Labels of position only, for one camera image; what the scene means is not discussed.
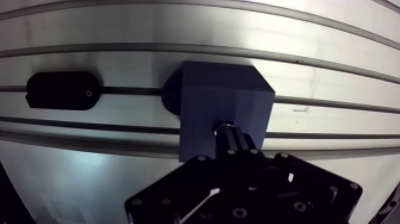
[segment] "metal surface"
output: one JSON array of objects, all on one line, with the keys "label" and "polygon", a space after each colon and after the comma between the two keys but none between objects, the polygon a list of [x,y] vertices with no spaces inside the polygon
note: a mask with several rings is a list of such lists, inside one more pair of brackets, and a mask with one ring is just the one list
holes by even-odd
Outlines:
[{"label": "metal surface", "polygon": [[310,13],[305,13],[302,11],[291,10],[288,8],[276,7],[274,5],[259,4],[256,2],[246,2],[246,1],[232,1],[232,0],[218,0],[218,1],[207,1],[207,0],[75,0],[75,1],[60,1],[47,3],[43,5],[35,5],[32,7],[22,8],[14,11],[9,11],[0,14],[0,20],[7,20],[10,18],[16,18],[31,14],[45,13],[55,10],[64,10],[69,8],[78,7],[93,7],[99,5],[118,5],[118,4],[177,4],[177,5],[200,5],[208,7],[220,7],[220,8],[230,8],[237,10],[246,10],[258,13],[268,13],[272,15],[279,15],[287,18],[294,18],[297,20],[302,20],[310,23],[315,23],[322,26],[331,27],[344,32],[352,33],[357,36],[361,36],[378,43],[390,46],[395,49],[400,49],[400,43],[393,40],[380,36],[378,34],[369,32],[364,29],[360,29],[355,26],[351,26],[346,23],[341,23],[326,17],[321,17],[318,15],[313,15]]},{"label": "metal surface", "polygon": [[176,43],[87,43],[77,45],[39,46],[24,49],[0,51],[0,58],[18,57],[36,54],[56,54],[71,52],[99,52],[99,51],[151,51],[151,52],[181,52],[193,54],[223,55],[231,57],[254,58],[262,60],[279,61],[321,69],[341,71],[373,79],[400,84],[400,78],[387,74],[347,66],[325,60],[281,54],[252,49],[230,48],[211,45],[187,45]]}]

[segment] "screw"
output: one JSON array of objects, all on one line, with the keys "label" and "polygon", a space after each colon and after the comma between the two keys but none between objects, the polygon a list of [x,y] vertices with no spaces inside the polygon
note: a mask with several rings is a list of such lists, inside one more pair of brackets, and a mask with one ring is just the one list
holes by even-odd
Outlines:
[{"label": "screw", "polygon": [[132,200],[132,204],[134,205],[134,206],[139,206],[139,205],[141,205],[143,203],[143,201],[142,200],[140,200],[140,199],[133,199]]},{"label": "screw", "polygon": [[205,161],[207,158],[205,158],[205,156],[202,156],[202,155],[200,155],[200,156],[198,156],[197,157],[197,160],[199,160],[200,162],[203,162],[203,161]]},{"label": "screw", "polygon": [[351,188],[353,188],[354,190],[357,190],[357,189],[358,189],[358,184],[356,184],[356,183],[351,183],[350,186],[351,186]]},{"label": "screw", "polygon": [[303,202],[297,201],[293,204],[293,208],[295,208],[297,211],[300,211],[301,213],[303,213],[307,209],[307,206]]},{"label": "screw", "polygon": [[91,97],[92,95],[93,95],[92,91],[90,91],[90,90],[86,91],[86,96],[87,97]]},{"label": "screw", "polygon": [[168,198],[165,198],[161,201],[162,206],[169,206],[170,204],[172,204],[172,201]]},{"label": "screw", "polygon": [[247,211],[244,208],[235,208],[232,210],[232,216],[237,219],[243,219],[247,216]]}]

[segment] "mounting hole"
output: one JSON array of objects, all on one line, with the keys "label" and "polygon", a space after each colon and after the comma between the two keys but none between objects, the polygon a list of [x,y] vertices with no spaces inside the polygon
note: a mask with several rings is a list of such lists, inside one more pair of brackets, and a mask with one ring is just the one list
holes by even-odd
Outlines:
[{"label": "mounting hole", "polygon": [[293,208],[295,208],[295,210],[300,211],[301,213],[303,213],[307,209],[307,206],[303,202],[297,201],[297,202],[295,202],[293,204]]},{"label": "mounting hole", "polygon": [[143,203],[143,201],[138,198],[132,200],[132,205],[134,205],[134,206],[139,206],[142,203]]},{"label": "mounting hole", "polygon": [[92,91],[90,91],[90,90],[87,90],[86,91],[86,96],[87,97],[91,97],[93,95],[93,92]]},{"label": "mounting hole", "polygon": [[237,219],[243,219],[247,216],[247,210],[244,208],[235,208],[232,210],[232,216]]}]

